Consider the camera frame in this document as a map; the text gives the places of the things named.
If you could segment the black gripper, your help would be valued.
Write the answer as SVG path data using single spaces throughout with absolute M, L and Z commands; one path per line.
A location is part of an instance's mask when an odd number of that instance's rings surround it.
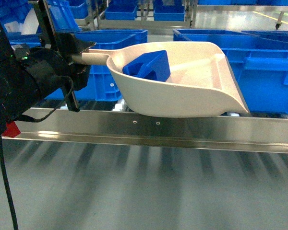
M 96 42 L 80 40 L 74 33 L 56 33 L 53 43 L 46 42 L 43 35 L 39 34 L 38 37 L 38 46 L 19 44 L 21 47 L 16 49 L 18 53 L 28 52 L 28 55 L 20 54 L 19 60 L 26 71 L 36 78 L 42 99 L 62 89 L 68 110 L 79 112 L 73 91 L 87 86 L 91 66 L 74 61 L 72 56 L 95 46 Z

